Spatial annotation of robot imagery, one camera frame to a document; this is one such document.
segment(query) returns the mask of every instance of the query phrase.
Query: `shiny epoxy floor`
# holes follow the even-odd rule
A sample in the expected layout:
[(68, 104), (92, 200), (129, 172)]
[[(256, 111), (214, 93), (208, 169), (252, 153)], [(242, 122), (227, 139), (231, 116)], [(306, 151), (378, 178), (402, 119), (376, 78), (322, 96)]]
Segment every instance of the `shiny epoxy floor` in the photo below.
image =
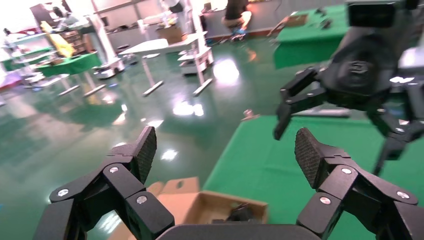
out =
[[(193, 176), (202, 185), (243, 111), (274, 114), (279, 88), (304, 67), (275, 70), (274, 48), (265, 38), (214, 46), (206, 74), (215, 81), (199, 97), (192, 97), (197, 78), (180, 74), (176, 54), (148, 60), (153, 77), (165, 81), (149, 97), (142, 97), (149, 84), (141, 64), (87, 99), (87, 83), (60, 98), (60, 83), (2, 93), (0, 238), (31, 239), (52, 190), (94, 170), (110, 148), (134, 141), (147, 125), (157, 127), (158, 140), (147, 185)], [(89, 239), (107, 239), (116, 223), (105, 216)]]

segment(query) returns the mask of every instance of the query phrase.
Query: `wall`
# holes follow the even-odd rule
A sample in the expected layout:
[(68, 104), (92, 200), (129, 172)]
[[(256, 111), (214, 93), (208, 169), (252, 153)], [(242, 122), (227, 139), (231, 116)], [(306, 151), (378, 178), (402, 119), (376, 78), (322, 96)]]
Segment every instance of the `wall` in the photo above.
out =
[(107, 21), (109, 22), (107, 29), (114, 29), (122, 25), (130, 26), (138, 20), (133, 5), (111, 10), (100, 14), (100, 16), (107, 17)]
[[(251, 3), (248, 9), (252, 12), (252, 19), (247, 30), (250, 32), (269, 30), (294, 11), (343, 4), (344, 2), (344, 0), (271, 0)], [(229, 30), (221, 23), (224, 15), (225, 10), (204, 14), (208, 38), (230, 34)]]
[(78, 15), (89, 15), (94, 13), (94, 7), (90, 0), (66, 0), (70, 10)]
[(145, 19), (149, 16), (155, 16), (163, 12), (163, 10), (158, 5), (158, 0), (144, 0), (137, 3), (137, 8), (142, 19)]
[(11, 32), (36, 28), (37, 24), (30, 7), (40, 0), (7, 0), (0, 7), (0, 29), (8, 28)]

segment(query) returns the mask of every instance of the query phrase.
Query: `textured finger pad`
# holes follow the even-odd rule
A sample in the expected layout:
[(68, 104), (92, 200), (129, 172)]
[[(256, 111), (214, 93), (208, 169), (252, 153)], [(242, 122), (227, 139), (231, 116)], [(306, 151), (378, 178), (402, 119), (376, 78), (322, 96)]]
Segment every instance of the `textured finger pad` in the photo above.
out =
[(145, 183), (149, 175), (150, 169), (152, 168), (153, 158), (155, 157), (157, 142), (155, 129), (151, 128), (147, 135), (140, 136), (137, 140), (137, 147), (135, 148), (138, 152), (134, 152), (138, 170), (138, 176), (141, 183)]
[(319, 142), (307, 128), (297, 131), (294, 155), (311, 188), (314, 188), (321, 160), (318, 144)]

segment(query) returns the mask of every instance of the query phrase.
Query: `laboratory workbench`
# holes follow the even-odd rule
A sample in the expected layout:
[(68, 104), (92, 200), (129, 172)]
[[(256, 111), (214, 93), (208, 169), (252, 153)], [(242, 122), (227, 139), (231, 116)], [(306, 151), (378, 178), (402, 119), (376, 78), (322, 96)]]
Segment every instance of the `laboratory workbench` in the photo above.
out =
[[(23, 57), (24, 59), (32, 58), (30, 61), (27, 62), (29, 65), (37, 64), (41, 61), (47, 60), (49, 56), (48, 55), (45, 55), (44, 57), (32, 57), (32, 56), (48, 53), (51, 50), (52, 50), (51, 47), (43, 47), (34, 51), (27, 52), (21, 55), (21, 57)], [(9, 58), (9, 59), (2, 60), (0, 61), (0, 63), (3, 64), (4, 69), (8, 72), (23, 68), (25, 66), (24, 63), (15, 63), (14, 60), (20, 61), (19, 57), (15, 57), (14, 59)]]
[(66, 58), (62, 63), (57, 65), (43, 65), (37, 67), (45, 77), (51, 77), (60, 74), (80, 74), (93, 67), (100, 66), (102, 63), (95, 53), (83, 54), (75, 59)]
[[(349, 29), (346, 6), (334, 5), (324, 8), (327, 15), (315, 14), (316, 9), (299, 11), (295, 14), (308, 14), (307, 23), (298, 27), (286, 27), (277, 36), (278, 44), (274, 52), (277, 69), (326, 61), (336, 51), (340, 41)], [(328, 29), (320, 23), (331, 19)]]

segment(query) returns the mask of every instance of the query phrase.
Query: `open cardboard box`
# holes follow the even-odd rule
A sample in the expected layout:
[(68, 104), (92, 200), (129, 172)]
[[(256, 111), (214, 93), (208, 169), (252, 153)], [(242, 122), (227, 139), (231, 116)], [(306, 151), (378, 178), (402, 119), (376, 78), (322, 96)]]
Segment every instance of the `open cardboard box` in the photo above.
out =
[(176, 44), (187, 39), (187, 34), (184, 34), (181, 31), (181, 28), (176, 25), (158, 28), (156, 29), (156, 33), (159, 35), (160, 39), (166, 39), (169, 45)]
[[(174, 216), (175, 225), (210, 224), (225, 220), (233, 208), (248, 204), (256, 219), (266, 224), (268, 204), (247, 198), (213, 191), (200, 191), (197, 177), (174, 179), (166, 184), (155, 182), (147, 191), (152, 193)], [(135, 240), (125, 224), (121, 223), (108, 240)]]
[(308, 22), (308, 15), (302, 14), (302, 15), (293, 15), (289, 16), (287, 22), (285, 23), (285, 26), (288, 28), (292, 27), (300, 27), (305, 25)]

